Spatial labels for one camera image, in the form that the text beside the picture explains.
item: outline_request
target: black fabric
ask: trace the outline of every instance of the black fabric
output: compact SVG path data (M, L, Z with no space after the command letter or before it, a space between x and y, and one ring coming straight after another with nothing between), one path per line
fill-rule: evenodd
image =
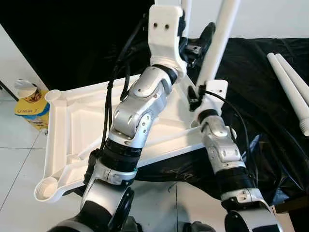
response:
M258 187L269 204L309 193L309 138L289 103L266 55L281 53L309 84L309 39L241 39L228 41L216 79L229 82L226 99L243 115L258 166ZM200 65L188 69L196 81ZM222 108L227 125L236 130L245 151L241 124L228 106ZM253 170L250 159L246 164ZM139 168L137 179L186 181L220 198L205 149Z

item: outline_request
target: white tile floor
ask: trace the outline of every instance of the white tile floor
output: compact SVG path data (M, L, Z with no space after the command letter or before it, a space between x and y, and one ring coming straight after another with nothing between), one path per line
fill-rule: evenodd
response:
M0 95L0 232L43 232L74 216L81 198L69 194L54 204L34 199L33 189L43 175L46 137L14 115L15 104ZM220 202L187 183L136 181L132 187L130 214L145 232L181 231L183 222L195 220L224 231ZM294 231L288 215L278 218L284 231Z

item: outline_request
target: black cable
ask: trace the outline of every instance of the black cable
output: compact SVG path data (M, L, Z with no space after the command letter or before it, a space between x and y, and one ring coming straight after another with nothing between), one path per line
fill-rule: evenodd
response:
M127 64L126 65L126 79L125 79L124 88L123 88L122 93L120 95L120 101L123 101L126 98L126 96L128 95L127 88L129 87L129 83L130 83L130 73L131 73L130 65Z
M244 129L244 133L245 133L245 139L246 139L246 152L248 154L248 158L250 157L253 162L254 162L254 166L255 166L255 184L256 186L258 186L258 170L257 170L257 166L256 166L256 163L253 159L253 157L251 156L251 151L250 151L250 143L249 143L249 137L248 137L248 131L247 131L247 127L246 127L246 124L245 124L245 121L243 120L241 114L239 113L239 111L226 99L224 99L223 97L221 97L220 95L218 94L215 94L213 92L209 92L207 90L203 90L203 92L205 94L209 94L209 95L212 95L218 99L220 99L221 101L223 101L224 103L228 104L229 107L232 108L232 110L235 112L235 114L238 116L238 118L240 119L241 123L242 123L242 126L243 126L243 129Z
M229 128L230 128L231 138L232 138L233 142L236 143L236 139L235 139L233 131L232 131L233 118L234 118L234 114L231 117Z
M126 52L130 48L132 41L134 40L135 36L139 32L141 26L143 23L146 21L146 18L142 18L139 23L136 25L134 28L132 34L128 38L125 46L122 48L121 52L119 53L119 56L115 62L114 68L112 70L112 74L110 77L110 81L107 85L107 93L106 93L106 100L105 100L105 110L104 110L104 126L103 126L103 137L101 141L101 146L100 150L104 148L105 144L105 139L106 139L106 134L107 134L107 120L109 121L109 128L111 128L112 125L112 87L113 87L113 82L117 75L119 74L119 65L122 62L124 56L126 55Z

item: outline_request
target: yellow box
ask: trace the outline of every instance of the yellow box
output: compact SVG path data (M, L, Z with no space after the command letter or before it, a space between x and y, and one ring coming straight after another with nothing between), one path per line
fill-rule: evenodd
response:
M15 107L15 114L22 116L38 130L48 128L49 103L44 98L47 92L40 90L40 98L32 102L21 98Z

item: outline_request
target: white pole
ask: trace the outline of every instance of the white pole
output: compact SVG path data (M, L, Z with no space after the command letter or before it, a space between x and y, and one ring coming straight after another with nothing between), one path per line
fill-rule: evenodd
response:
M283 67L280 65L275 55L269 53L267 58L299 119L299 127L301 131L305 136L309 136L309 107L294 86L288 74L286 74Z
M309 86L298 75L298 73L292 68L292 66L285 60L281 54L276 54L276 58L285 72L288 74L291 81L294 83L300 95L303 97L307 105L309 106Z
M183 30L183 37L188 38L189 24L191 18L192 0L182 0L181 8L184 10L185 29Z
M216 77L240 0L223 0L216 22L216 31L204 57L196 86L204 85Z

